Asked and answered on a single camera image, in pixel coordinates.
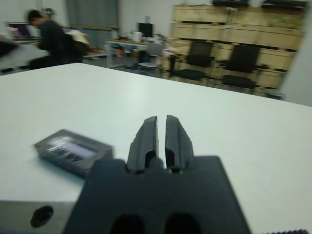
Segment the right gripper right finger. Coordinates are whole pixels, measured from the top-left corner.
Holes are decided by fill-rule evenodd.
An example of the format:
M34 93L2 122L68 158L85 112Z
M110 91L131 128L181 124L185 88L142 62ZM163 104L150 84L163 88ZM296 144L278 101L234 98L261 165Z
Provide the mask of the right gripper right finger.
M165 157L167 169L174 173L188 168L194 158L191 139L179 119L172 115L166 118Z

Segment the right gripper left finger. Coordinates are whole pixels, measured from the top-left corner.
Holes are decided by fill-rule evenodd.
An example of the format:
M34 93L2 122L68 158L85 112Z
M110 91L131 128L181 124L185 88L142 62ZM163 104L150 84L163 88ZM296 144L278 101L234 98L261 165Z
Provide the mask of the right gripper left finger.
M142 173L156 157L158 157L157 116L152 116L144 120L130 145L127 169L133 174Z

